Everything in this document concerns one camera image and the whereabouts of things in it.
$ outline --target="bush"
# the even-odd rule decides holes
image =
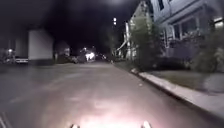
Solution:
[[[175,58],[161,58],[157,63],[157,70],[185,70],[185,61]]]
[[[197,42],[200,48],[192,60],[191,69],[200,72],[214,72],[218,70],[218,65],[223,67],[223,41],[223,32],[217,31]]]

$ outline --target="night sky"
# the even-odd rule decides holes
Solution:
[[[95,46],[99,52],[107,52],[102,42],[105,28],[113,27],[116,17],[114,29],[122,43],[124,22],[132,16],[137,3],[138,0],[58,0],[44,27],[56,41],[68,42],[73,50]]]

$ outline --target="street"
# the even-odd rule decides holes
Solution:
[[[106,63],[1,72],[0,111],[0,123],[7,128],[69,128],[73,123],[81,128],[140,128],[144,121],[153,128],[224,126]]]

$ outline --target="car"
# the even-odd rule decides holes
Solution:
[[[16,64],[28,64],[29,60],[27,58],[16,58],[15,63]]]

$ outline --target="street light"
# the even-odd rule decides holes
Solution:
[[[114,22],[116,22],[117,21],[117,18],[114,18]]]
[[[9,50],[8,50],[9,53],[12,53],[12,51],[13,51],[12,49],[9,49]]]

